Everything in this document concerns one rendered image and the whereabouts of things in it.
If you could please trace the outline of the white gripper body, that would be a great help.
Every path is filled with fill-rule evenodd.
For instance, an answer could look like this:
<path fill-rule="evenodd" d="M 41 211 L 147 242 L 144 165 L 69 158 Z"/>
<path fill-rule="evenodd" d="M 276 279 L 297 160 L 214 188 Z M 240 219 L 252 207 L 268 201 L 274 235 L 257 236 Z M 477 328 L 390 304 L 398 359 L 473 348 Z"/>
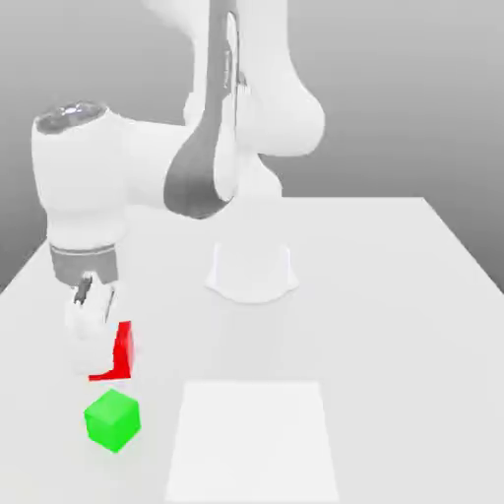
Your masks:
<path fill-rule="evenodd" d="M 116 323 L 111 316 L 114 288 L 93 283 L 83 303 L 74 289 L 65 304 L 64 321 L 73 370 L 81 376 L 100 375 L 113 367 Z"/>

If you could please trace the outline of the small red cube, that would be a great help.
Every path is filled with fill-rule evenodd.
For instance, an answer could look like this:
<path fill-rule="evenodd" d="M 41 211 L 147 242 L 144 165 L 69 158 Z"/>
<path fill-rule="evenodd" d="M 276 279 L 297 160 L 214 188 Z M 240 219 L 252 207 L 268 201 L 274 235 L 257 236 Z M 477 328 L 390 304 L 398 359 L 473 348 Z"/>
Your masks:
<path fill-rule="evenodd" d="M 113 367 L 101 374 L 90 375 L 90 382 L 130 379 L 134 364 L 134 341 L 132 323 L 123 321 L 118 324 L 113 348 Z"/>

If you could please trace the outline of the small green cube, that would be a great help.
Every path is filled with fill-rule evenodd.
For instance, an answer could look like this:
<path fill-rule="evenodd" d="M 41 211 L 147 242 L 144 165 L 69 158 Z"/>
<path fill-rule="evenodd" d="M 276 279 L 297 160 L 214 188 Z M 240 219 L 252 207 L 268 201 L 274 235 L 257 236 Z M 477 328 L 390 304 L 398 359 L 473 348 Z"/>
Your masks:
<path fill-rule="evenodd" d="M 136 399 L 109 389 L 84 411 L 89 438 L 112 453 L 118 453 L 141 429 Z"/>

